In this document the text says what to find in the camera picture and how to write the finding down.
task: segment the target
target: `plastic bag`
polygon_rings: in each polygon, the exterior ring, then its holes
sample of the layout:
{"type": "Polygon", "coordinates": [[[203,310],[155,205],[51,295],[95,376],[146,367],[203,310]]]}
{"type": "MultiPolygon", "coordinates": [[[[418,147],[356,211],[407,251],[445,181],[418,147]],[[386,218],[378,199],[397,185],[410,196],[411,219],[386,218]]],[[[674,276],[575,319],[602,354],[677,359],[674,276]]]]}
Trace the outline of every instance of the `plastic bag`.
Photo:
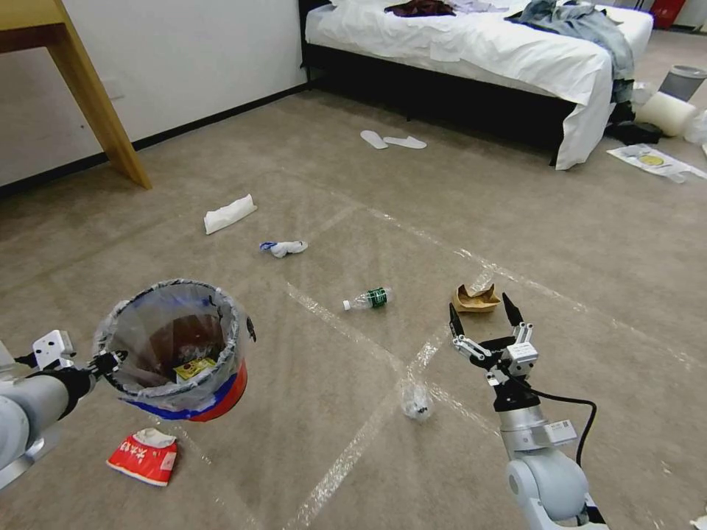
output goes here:
{"type": "Polygon", "coordinates": [[[408,418],[423,422],[432,414],[432,398],[423,385],[404,386],[401,407],[408,418]]]}
{"type": "Polygon", "coordinates": [[[618,149],[609,149],[609,155],[623,160],[645,172],[659,175],[672,180],[674,183],[682,184],[687,180],[688,174],[707,179],[707,173],[700,171],[694,166],[690,166],[680,160],[670,157],[665,153],[653,149],[646,144],[636,144],[618,149]]]}
{"type": "Polygon", "coordinates": [[[94,355],[126,350],[127,358],[106,379],[131,403],[168,411],[199,411],[237,373],[252,325],[221,289],[193,280],[155,284],[120,302],[94,337],[94,355]],[[186,381],[175,368],[197,358],[215,361],[186,381]]]}
{"type": "Polygon", "coordinates": [[[707,110],[695,116],[685,130],[685,139],[691,144],[707,144],[707,110]]]}
{"type": "Polygon", "coordinates": [[[646,82],[634,82],[633,83],[633,94],[631,96],[631,103],[633,104],[633,108],[636,109],[637,107],[642,107],[647,103],[647,101],[653,97],[653,94],[656,93],[657,90],[655,89],[655,86],[651,85],[650,83],[646,82]]]}

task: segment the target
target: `green bottle label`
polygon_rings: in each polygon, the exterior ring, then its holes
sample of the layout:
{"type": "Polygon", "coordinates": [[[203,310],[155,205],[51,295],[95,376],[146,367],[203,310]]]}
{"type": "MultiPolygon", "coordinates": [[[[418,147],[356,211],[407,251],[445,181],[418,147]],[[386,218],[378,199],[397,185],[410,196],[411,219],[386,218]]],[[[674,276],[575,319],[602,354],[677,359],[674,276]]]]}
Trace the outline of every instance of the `green bottle label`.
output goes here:
{"type": "Polygon", "coordinates": [[[388,297],[385,294],[385,289],[383,289],[382,287],[374,289],[373,291],[368,291],[366,295],[370,300],[370,304],[374,308],[381,307],[382,305],[385,305],[385,303],[388,301],[388,297]]]}

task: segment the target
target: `white bed sheet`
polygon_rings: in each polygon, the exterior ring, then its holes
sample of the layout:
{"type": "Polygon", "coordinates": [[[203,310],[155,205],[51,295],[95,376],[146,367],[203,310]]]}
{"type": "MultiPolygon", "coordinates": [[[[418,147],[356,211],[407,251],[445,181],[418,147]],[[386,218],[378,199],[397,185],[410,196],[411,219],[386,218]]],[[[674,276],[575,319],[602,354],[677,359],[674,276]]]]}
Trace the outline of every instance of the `white bed sheet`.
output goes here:
{"type": "MultiPolygon", "coordinates": [[[[528,0],[508,0],[521,10],[528,0]]],[[[390,0],[343,1],[312,10],[306,40],[397,63],[490,82],[576,103],[563,123],[556,169],[585,162],[611,113],[611,59],[596,44],[503,20],[508,13],[401,18],[385,13],[390,0]]],[[[653,18],[606,7],[621,22],[634,60],[643,55],[653,18]]]]}

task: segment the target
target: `red snack bag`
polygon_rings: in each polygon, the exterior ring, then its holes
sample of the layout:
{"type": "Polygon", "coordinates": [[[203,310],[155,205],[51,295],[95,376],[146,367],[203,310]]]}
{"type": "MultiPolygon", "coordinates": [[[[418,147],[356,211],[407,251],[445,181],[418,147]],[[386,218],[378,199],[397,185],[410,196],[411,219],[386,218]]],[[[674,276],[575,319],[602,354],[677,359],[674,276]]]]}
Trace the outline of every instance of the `red snack bag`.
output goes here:
{"type": "Polygon", "coordinates": [[[177,458],[177,439],[146,428],[131,434],[106,464],[153,486],[166,486],[177,458]]]}

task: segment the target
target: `black bed frame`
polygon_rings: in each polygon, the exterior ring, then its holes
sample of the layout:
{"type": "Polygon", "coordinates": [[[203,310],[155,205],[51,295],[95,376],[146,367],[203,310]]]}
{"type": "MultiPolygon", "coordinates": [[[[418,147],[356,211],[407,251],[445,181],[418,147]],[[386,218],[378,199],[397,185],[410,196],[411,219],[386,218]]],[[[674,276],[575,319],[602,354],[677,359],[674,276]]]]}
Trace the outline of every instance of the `black bed frame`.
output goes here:
{"type": "Polygon", "coordinates": [[[390,99],[402,108],[408,120],[432,111],[437,117],[440,114],[437,111],[441,110],[446,121],[464,128],[471,126],[496,137],[550,149],[550,164],[554,166],[563,140],[562,125],[574,110],[574,103],[309,44],[305,41],[307,13],[330,1],[298,2],[302,66],[310,88],[312,69],[316,68],[326,73],[325,80],[343,80],[340,86],[345,86],[349,93],[367,91],[376,99],[390,99]]]}

